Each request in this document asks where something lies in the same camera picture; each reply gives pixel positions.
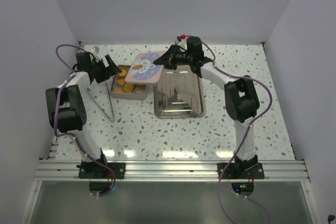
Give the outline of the small square steel lid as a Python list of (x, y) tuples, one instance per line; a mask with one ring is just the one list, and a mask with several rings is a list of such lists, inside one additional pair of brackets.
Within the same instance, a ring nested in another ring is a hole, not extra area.
[(125, 81), (131, 84), (155, 84), (159, 81), (163, 65), (155, 65), (154, 61), (159, 59), (165, 51), (154, 51), (138, 54), (128, 73)]

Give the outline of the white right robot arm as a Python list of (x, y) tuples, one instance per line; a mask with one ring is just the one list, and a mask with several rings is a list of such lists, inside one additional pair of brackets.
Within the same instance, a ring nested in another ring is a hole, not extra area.
[(215, 58), (205, 56), (204, 50), (208, 48), (199, 37), (181, 37), (178, 44), (171, 45), (153, 63), (162, 65), (167, 70), (189, 66), (192, 73), (224, 91), (226, 112), (234, 121), (236, 150), (230, 161), (219, 170), (220, 177), (246, 178), (258, 165), (253, 130), (253, 122), (260, 107), (258, 95), (250, 76), (237, 77), (219, 70)]

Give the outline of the orange round cookie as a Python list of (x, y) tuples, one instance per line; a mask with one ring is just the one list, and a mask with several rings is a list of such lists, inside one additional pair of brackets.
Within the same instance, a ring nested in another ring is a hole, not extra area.
[(119, 73), (119, 76), (125, 76), (127, 74), (127, 71), (125, 69), (122, 69)]

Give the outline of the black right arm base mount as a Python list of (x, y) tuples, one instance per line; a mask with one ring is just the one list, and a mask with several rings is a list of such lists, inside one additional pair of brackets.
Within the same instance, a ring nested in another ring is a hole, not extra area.
[(230, 163), (225, 169), (222, 179), (264, 179), (264, 169), (262, 163), (256, 163), (250, 167), (237, 166)]

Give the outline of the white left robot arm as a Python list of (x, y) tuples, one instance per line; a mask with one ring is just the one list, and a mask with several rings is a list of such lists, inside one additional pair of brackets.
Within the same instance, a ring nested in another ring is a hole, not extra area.
[(61, 85), (45, 92), (48, 119), (56, 137), (67, 136), (75, 144), (81, 155), (81, 169), (90, 167), (97, 178), (104, 178), (109, 165), (102, 149), (94, 142), (87, 124), (87, 111), (82, 92), (93, 82), (106, 82), (121, 73), (110, 55), (97, 59), (90, 52), (76, 54), (75, 70), (70, 67), (70, 75)]

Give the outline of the steel slotted tongs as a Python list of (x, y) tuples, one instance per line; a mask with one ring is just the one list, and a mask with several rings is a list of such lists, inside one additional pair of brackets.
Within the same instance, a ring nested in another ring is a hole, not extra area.
[(87, 87), (89, 96), (94, 100), (101, 111), (114, 123), (114, 111), (112, 107), (110, 91), (108, 90), (107, 82), (97, 83), (95, 80)]

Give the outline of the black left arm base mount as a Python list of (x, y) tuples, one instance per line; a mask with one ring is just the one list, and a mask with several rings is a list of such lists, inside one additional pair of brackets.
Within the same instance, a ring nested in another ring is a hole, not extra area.
[[(111, 174), (107, 168), (103, 168), (94, 162), (82, 162), (76, 166), (79, 169), (78, 177), (80, 179), (107, 179)], [(113, 178), (124, 179), (126, 164), (125, 163), (107, 163), (107, 167), (114, 172)]]

